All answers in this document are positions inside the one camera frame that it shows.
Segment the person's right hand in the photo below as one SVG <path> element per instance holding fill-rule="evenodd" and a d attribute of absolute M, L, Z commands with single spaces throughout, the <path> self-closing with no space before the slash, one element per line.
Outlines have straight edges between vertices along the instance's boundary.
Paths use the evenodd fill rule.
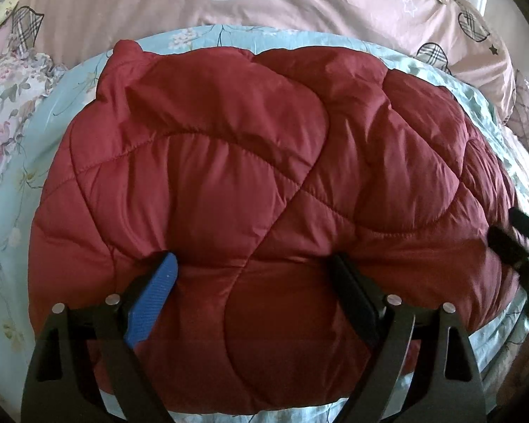
<path fill-rule="evenodd" d="M 523 342 L 517 357 L 511 365 L 499 388 L 496 402 L 498 406 L 509 404 L 515 397 L 521 395 L 529 386 L 529 333 Z"/>

